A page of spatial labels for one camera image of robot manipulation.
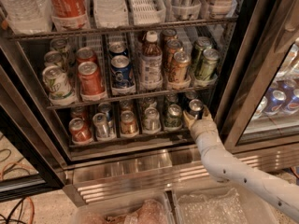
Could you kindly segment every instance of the green can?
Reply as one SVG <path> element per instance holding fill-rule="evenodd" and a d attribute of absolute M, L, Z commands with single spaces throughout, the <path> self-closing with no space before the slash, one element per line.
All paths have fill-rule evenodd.
<path fill-rule="evenodd" d="M 205 49 L 212 49 L 213 43 L 210 38 L 206 36 L 199 36 L 194 42 L 191 52 L 191 69 L 193 72 L 196 71 L 198 64 L 203 59 L 203 52 Z"/>
<path fill-rule="evenodd" d="M 195 77 L 198 80 L 208 81 L 213 78 L 220 60 L 220 53 L 215 49 L 205 49 L 203 60 L 197 66 Z"/>

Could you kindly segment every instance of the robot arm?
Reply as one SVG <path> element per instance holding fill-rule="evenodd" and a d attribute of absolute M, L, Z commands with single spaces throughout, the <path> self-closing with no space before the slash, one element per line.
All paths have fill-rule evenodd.
<path fill-rule="evenodd" d="M 276 209 L 299 221 L 299 187 L 247 166 L 228 152 L 219 138 L 216 124 L 208 113 L 194 121 L 184 119 L 201 154 L 201 161 L 218 182 L 232 180 L 251 190 Z"/>

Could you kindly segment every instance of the bottle cap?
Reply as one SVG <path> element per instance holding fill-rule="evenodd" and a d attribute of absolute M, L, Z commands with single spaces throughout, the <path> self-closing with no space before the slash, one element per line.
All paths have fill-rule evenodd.
<path fill-rule="evenodd" d="M 158 40 L 158 35 L 155 31 L 148 31 L 147 32 L 147 41 L 155 42 Z"/>

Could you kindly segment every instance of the refrigerator door frame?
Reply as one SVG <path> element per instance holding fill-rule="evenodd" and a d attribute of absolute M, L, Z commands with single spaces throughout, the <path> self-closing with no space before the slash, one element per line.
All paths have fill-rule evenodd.
<path fill-rule="evenodd" d="M 221 126 L 223 143 L 226 149 L 232 153 L 299 143 L 298 135 L 294 135 L 292 137 L 280 137 L 269 139 L 268 141 L 247 143 L 244 146 L 237 145 L 295 37 L 298 36 L 298 27 L 292 32 L 287 31 L 285 28 L 295 4 L 296 0 L 277 0 L 265 25 L 261 39 L 249 61 L 249 67 L 242 82 L 234 83 L 234 86 L 238 87 L 238 91 Z M 246 52 L 246 49 L 241 50 L 239 56 L 243 55 L 242 52 Z M 242 65 L 244 61 L 237 59 L 236 64 L 237 66 Z M 228 104 L 228 100 L 223 99 L 221 101 L 221 106 Z M 216 120 L 220 121 L 220 118 L 223 119 L 223 114 L 223 112 L 217 114 Z"/>

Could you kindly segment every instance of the bottle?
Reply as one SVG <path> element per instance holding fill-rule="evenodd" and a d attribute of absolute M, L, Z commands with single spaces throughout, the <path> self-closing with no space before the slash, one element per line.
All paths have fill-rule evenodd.
<path fill-rule="evenodd" d="M 141 82 L 159 82 L 162 68 L 162 50 L 158 45 L 158 35 L 155 31 L 148 31 L 142 46 L 140 56 L 139 75 Z"/>

